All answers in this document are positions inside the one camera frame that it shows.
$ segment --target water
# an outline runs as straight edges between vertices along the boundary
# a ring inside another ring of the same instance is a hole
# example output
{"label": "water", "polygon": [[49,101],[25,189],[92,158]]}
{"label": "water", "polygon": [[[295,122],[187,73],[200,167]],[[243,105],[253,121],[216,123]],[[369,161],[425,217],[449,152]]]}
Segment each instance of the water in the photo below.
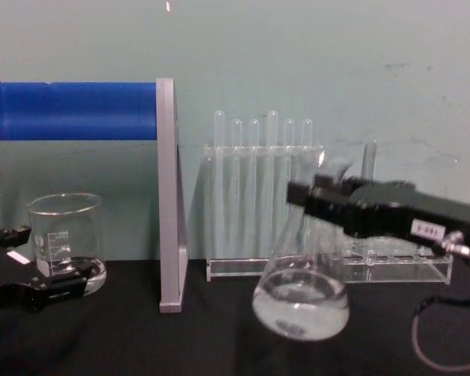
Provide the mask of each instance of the water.
{"label": "water", "polygon": [[345,285],[313,270],[269,274],[255,289],[252,306],[271,331],[299,341],[332,337],[349,318]]}
{"label": "water", "polygon": [[72,257],[69,262],[64,260],[54,261],[52,262],[52,265],[50,262],[47,262],[47,264],[51,270],[56,271],[55,274],[66,274],[74,271],[77,265],[87,261],[92,263],[92,270],[87,281],[87,285],[85,286],[84,295],[89,295],[98,291],[107,280],[107,268],[102,261],[90,257]]}

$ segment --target glass beaker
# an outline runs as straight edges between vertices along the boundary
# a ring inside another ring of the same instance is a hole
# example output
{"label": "glass beaker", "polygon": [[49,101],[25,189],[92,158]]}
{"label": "glass beaker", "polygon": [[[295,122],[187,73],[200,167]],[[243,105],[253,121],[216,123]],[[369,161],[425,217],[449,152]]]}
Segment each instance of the glass beaker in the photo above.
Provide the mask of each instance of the glass beaker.
{"label": "glass beaker", "polygon": [[[317,169],[325,168],[338,181],[348,166],[336,160]],[[253,294],[259,320],[271,331],[300,341],[339,333],[349,318],[342,250],[340,227],[290,204],[287,224]]]}
{"label": "glass beaker", "polygon": [[107,278],[100,206],[101,198],[89,193],[53,194],[27,206],[38,270],[50,277],[70,273],[77,265],[90,261],[92,272],[86,295],[97,291]]}

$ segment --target gray metal frame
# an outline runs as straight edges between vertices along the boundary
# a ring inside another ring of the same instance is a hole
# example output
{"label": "gray metal frame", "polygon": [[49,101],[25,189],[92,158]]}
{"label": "gray metal frame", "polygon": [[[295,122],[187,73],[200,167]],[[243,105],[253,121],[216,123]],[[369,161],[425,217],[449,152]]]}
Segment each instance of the gray metal frame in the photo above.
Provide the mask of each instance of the gray metal frame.
{"label": "gray metal frame", "polygon": [[158,78],[157,158],[161,313],[181,312],[188,265],[174,80]]}

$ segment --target black cable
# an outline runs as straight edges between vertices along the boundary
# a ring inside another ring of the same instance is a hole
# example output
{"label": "black cable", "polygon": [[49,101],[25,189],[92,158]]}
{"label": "black cable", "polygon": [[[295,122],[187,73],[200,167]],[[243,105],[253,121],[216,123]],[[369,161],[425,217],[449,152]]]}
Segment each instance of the black cable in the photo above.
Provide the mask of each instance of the black cable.
{"label": "black cable", "polygon": [[418,325],[419,317],[421,313],[427,309],[432,304],[443,304],[447,306],[459,306],[464,308],[470,308],[470,299],[454,299],[446,298],[443,296],[432,296],[430,298],[422,301],[415,309],[413,316],[413,325],[411,328],[411,342],[413,345],[414,352],[416,356],[426,365],[433,368],[434,370],[441,372],[466,372],[470,371],[470,364],[460,364],[454,366],[448,366],[443,364],[438,364],[433,360],[430,360],[421,350],[418,342]]}

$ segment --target label sticker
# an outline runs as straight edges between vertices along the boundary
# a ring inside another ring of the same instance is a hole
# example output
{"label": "label sticker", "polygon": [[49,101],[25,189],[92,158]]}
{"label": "label sticker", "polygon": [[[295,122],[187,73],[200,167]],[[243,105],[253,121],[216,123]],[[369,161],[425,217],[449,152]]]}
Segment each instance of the label sticker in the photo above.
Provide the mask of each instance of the label sticker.
{"label": "label sticker", "polygon": [[44,276],[49,276],[49,263],[47,261],[37,258],[37,269]]}
{"label": "label sticker", "polygon": [[414,219],[410,227],[410,233],[411,235],[438,241],[444,238],[446,227],[436,225],[435,223],[421,221],[420,219]]}
{"label": "label sticker", "polygon": [[26,257],[24,257],[23,255],[17,253],[16,251],[11,251],[11,252],[7,252],[7,255],[9,257],[12,257],[13,259],[15,259],[17,262],[20,262],[21,264],[23,265],[26,265],[26,264],[29,264],[30,263],[30,260],[28,260]]}

